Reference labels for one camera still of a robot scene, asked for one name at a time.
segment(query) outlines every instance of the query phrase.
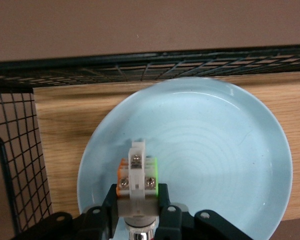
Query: green strip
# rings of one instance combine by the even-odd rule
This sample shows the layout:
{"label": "green strip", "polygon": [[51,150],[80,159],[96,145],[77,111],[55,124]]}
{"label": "green strip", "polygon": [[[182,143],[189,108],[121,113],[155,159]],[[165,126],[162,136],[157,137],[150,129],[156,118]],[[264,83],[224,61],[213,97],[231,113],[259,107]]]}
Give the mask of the green strip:
{"label": "green strip", "polygon": [[159,195],[159,178],[158,178],[158,159],[154,158],[154,171],[155,171],[155,195]]}

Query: wooden surface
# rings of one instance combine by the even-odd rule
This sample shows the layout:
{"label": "wooden surface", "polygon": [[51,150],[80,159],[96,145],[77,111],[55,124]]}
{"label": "wooden surface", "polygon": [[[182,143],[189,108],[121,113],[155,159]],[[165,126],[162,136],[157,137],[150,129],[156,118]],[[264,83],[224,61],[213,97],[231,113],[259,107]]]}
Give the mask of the wooden surface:
{"label": "wooden surface", "polygon": [[[284,220],[300,218],[300,72],[218,77],[258,97],[288,138],[293,185]],[[124,82],[34,89],[53,211],[79,214],[77,176],[84,149],[118,103],[154,82]]]}

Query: brown background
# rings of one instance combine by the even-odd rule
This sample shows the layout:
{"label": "brown background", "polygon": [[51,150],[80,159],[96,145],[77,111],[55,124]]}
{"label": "brown background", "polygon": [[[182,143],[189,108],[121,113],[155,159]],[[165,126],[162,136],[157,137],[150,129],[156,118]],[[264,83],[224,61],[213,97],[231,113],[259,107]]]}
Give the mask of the brown background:
{"label": "brown background", "polygon": [[[300,0],[0,1],[0,61],[288,44]],[[0,170],[0,240],[9,218]],[[276,234],[300,240],[300,222]]]}

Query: light blue plate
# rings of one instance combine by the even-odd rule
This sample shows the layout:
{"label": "light blue plate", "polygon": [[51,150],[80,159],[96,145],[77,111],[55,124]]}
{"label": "light blue plate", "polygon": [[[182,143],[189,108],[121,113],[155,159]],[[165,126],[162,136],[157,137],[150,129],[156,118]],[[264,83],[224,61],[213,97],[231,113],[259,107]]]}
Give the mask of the light blue plate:
{"label": "light blue plate", "polygon": [[[102,203],[132,140],[158,158],[159,182],[190,214],[214,210],[267,240],[286,210],[292,158],[279,122],[256,97],[219,80],[167,80],[131,95],[93,133],[77,183],[80,212]],[[116,240],[127,240],[123,221]]]}

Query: metal grid panel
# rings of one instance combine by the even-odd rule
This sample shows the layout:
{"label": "metal grid panel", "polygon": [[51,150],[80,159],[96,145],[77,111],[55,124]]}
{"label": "metal grid panel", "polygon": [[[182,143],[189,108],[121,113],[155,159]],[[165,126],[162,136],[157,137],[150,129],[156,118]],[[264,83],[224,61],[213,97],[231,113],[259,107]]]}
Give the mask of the metal grid panel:
{"label": "metal grid panel", "polygon": [[300,71],[300,45],[0,63],[0,88],[28,90],[128,81]]}
{"label": "metal grid panel", "polygon": [[0,163],[14,231],[21,233],[52,212],[31,93],[0,93]]}

